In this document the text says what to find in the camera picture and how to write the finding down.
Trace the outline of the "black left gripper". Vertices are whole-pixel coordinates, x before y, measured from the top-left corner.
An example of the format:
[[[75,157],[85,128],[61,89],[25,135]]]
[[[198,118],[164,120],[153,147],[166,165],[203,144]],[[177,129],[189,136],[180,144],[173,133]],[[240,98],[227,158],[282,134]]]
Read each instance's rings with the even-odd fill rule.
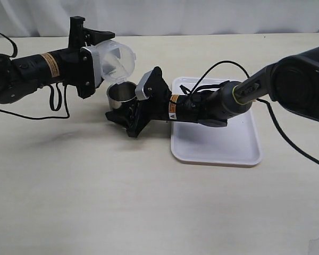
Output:
[[[68,38],[68,47],[61,54],[62,74],[65,84],[75,86],[78,96],[86,99],[96,91],[85,82],[82,67],[82,58],[80,49],[86,46],[95,46],[101,42],[115,38],[115,33],[111,31],[98,31],[88,29],[83,26],[84,17],[70,17],[70,33]],[[103,66],[103,74],[111,75],[116,70],[115,66]]]

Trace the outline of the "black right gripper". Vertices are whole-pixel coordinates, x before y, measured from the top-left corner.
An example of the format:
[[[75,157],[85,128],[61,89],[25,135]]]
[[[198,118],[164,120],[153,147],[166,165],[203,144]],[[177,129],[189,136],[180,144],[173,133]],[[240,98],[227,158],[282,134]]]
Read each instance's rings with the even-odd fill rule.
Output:
[[[169,120],[169,99],[172,92],[163,79],[162,69],[158,66],[152,70],[147,83],[147,100],[136,103],[136,111],[133,112],[115,112],[105,113],[106,118],[115,124],[127,129],[127,135],[136,138],[151,120]]]

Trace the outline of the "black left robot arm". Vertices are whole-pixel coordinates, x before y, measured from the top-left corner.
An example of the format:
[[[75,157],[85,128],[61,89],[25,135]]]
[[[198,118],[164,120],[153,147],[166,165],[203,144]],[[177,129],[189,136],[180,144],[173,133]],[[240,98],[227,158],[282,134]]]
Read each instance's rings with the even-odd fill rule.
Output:
[[[94,46],[110,41],[115,33],[85,28],[84,21],[81,16],[70,17],[66,48],[18,58],[14,44],[11,56],[0,54],[0,104],[16,102],[58,82],[75,86],[82,99],[93,95],[103,81]]]

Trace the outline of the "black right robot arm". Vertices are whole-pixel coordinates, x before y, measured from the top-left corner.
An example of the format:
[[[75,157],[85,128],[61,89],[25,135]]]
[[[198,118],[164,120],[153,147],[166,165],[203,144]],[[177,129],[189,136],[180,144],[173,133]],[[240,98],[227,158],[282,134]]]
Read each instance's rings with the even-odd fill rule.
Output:
[[[130,137],[137,137],[152,120],[222,128],[265,95],[284,109],[319,122],[319,47],[285,57],[245,81],[197,83],[182,95],[172,93],[162,70],[155,67],[142,77],[135,94],[129,106],[106,113],[106,118],[123,126]]]

